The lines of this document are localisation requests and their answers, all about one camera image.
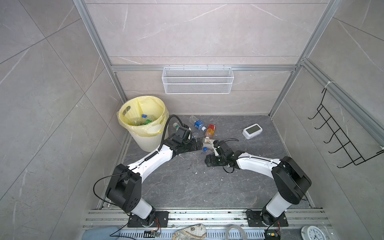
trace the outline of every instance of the black wire rack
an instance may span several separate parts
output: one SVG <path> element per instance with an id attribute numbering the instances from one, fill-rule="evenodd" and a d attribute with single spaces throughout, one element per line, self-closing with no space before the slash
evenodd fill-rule
<path id="1" fill-rule="evenodd" d="M 308 118 L 308 119 L 314 119 L 318 114 L 320 114 L 320 116 L 324 119 L 324 123 L 321 125 L 321 127 L 319 127 L 319 128 L 316 128 L 315 127 L 315 129 L 320 129 L 320 128 L 322 128 L 325 124 L 327 124 L 328 125 L 328 127 L 331 129 L 331 131 L 332 131 L 332 136 L 331 136 L 331 138 L 329 139 L 329 141 L 328 142 L 326 142 L 326 141 L 323 141 L 324 143 L 330 143 L 331 142 L 331 140 L 332 140 L 332 138 L 333 137 L 336 137 L 336 139 L 338 140 L 338 142 L 340 143 L 340 145 L 341 145 L 341 147 L 339 147 L 337 150 L 335 150 L 335 151 L 333 151 L 333 152 L 330 152 L 330 151 L 328 151 L 329 153 L 335 153 L 335 152 L 337 152 L 337 151 L 339 151 L 340 149 L 344 149 L 344 151 L 347 153 L 347 155 L 348 155 L 348 157 L 349 157 L 349 159 L 351 160 L 351 162 L 350 163 L 348 163 L 348 164 L 346 164 L 346 165 L 344 165 L 344 166 L 342 166 L 342 167 L 339 167 L 339 166 L 337 166 L 338 168 L 343 168 L 343 167 L 346 167 L 346 166 L 348 166 L 348 165 L 350 165 L 350 164 L 354 164 L 354 165 L 359 165 L 359 164 L 362 164 L 362 163 L 364 163 L 364 162 L 366 162 L 366 161 L 368 161 L 368 160 L 370 160 L 370 159 L 372 159 L 372 158 L 374 158 L 374 157 L 376 157 L 376 156 L 378 156 L 378 155 L 380 155 L 380 154 L 382 154 L 382 153 L 384 153 L 384 149 L 383 150 L 380 150 L 379 152 L 377 152 L 374 156 L 372 156 L 372 157 L 370 157 L 370 158 L 368 158 L 368 159 L 365 159 L 362 155 L 361 155 L 361 153 L 357 150 L 357 148 L 355 147 L 355 145 L 352 143 L 352 141 L 349 139 L 349 137 L 345 134 L 345 132 L 343 131 L 343 129 L 340 127 L 340 125 L 336 122 L 336 120 L 332 117 L 332 115 L 328 112 L 328 110 L 324 107 L 324 105 L 323 105 L 323 100 L 324 100 L 324 96 L 325 96 L 325 93 L 327 92 L 327 89 L 326 88 L 324 88 L 323 89 L 323 91 L 321 92 L 321 93 L 324 93 L 323 94 L 323 98 L 321 99 L 321 103 L 320 103 L 320 105 L 317 107 L 317 113 L 312 117 L 312 118 Z M 324 109 L 327 113 L 328 113 L 328 115 L 329 115 L 329 118 L 325 118 L 324 116 L 323 116 L 323 114 L 320 112 L 322 109 Z M 337 125 L 337 129 L 336 130 L 333 130 L 333 128 L 331 128 L 331 126 L 329 125 L 329 121 L 330 120 L 333 120 L 335 123 L 336 123 L 336 125 Z M 336 135 L 336 133 L 337 132 L 340 132 L 340 133 L 342 133 L 344 136 L 345 136 L 345 138 L 347 139 L 347 141 L 346 141 L 346 143 L 345 144 L 343 144 L 343 143 L 341 143 L 341 141 L 340 141 L 340 138 Z M 350 146 L 352 146 L 355 150 L 356 150 L 356 152 L 357 152 L 357 158 L 355 158 L 355 159 L 353 159 L 352 157 L 351 157 L 351 155 L 349 154 L 349 152 L 348 152 L 348 150 L 346 149 L 346 146 L 347 145 L 350 145 Z"/>

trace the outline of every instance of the marble floor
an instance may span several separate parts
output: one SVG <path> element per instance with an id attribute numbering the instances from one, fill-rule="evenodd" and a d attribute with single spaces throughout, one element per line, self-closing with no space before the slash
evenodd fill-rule
<path id="1" fill-rule="evenodd" d="M 183 123 L 190 124 L 188 117 L 180 116 Z M 268 116 L 197 117 L 207 125 L 216 125 L 215 139 L 239 139 L 238 142 L 228 142 L 234 151 L 243 150 L 269 158 L 282 158 L 286 155 Z M 170 122 L 170 134 L 174 132 L 172 124 L 175 121 Z M 247 140 L 242 130 L 254 123 L 258 123 L 263 132 Z M 146 154 L 132 139 L 124 164 L 137 161 Z M 229 174 L 222 167 L 207 167 L 204 164 L 206 155 L 203 151 L 186 152 L 163 164 L 143 182 L 142 197 L 154 207 L 262 208 L 277 193 L 273 179 L 249 170 L 236 170 Z M 291 206 L 309 207 L 304 200 Z"/>

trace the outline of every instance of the bottle label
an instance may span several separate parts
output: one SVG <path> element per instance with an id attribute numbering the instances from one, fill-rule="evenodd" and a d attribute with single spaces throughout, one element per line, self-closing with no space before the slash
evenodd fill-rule
<path id="1" fill-rule="evenodd" d="M 195 128 L 199 129 L 202 124 L 203 124 L 202 121 L 200 121 L 200 120 L 196 121 L 195 122 Z"/>

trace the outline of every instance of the wire basket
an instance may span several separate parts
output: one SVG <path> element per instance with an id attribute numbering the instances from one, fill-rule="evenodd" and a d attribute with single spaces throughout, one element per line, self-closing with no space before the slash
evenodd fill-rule
<path id="1" fill-rule="evenodd" d="M 162 80 L 166 94 L 230 93 L 230 67 L 166 67 Z"/>

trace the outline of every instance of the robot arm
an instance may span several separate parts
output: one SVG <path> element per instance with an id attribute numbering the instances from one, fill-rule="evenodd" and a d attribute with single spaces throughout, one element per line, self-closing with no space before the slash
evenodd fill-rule
<path id="1" fill-rule="evenodd" d="M 262 219 L 266 225 L 274 224 L 292 204 L 299 204 L 312 182 L 290 157 L 270 159 L 254 156 L 243 151 L 233 152 L 225 141 L 215 141 L 218 153 L 207 155 L 207 167 L 228 166 L 261 173 L 275 180 L 278 192 L 264 206 Z"/>
<path id="2" fill-rule="evenodd" d="M 179 127 L 175 135 L 144 158 L 128 166 L 118 165 L 113 172 L 115 176 L 109 182 L 106 197 L 126 213 L 131 212 L 141 218 L 143 226 L 150 226 L 155 208 L 141 198 L 141 183 L 159 166 L 178 154 L 201 150 L 201 142 L 188 140 L 189 135 L 190 130 Z M 290 157 L 269 159 L 243 151 L 233 152 L 225 141 L 215 141 L 214 148 L 218 156 L 207 155 L 205 163 L 208 167 L 228 166 L 251 170 L 275 180 L 278 193 L 262 210 L 265 225 L 274 224 L 291 204 L 298 204 L 311 185 L 308 176 Z"/>

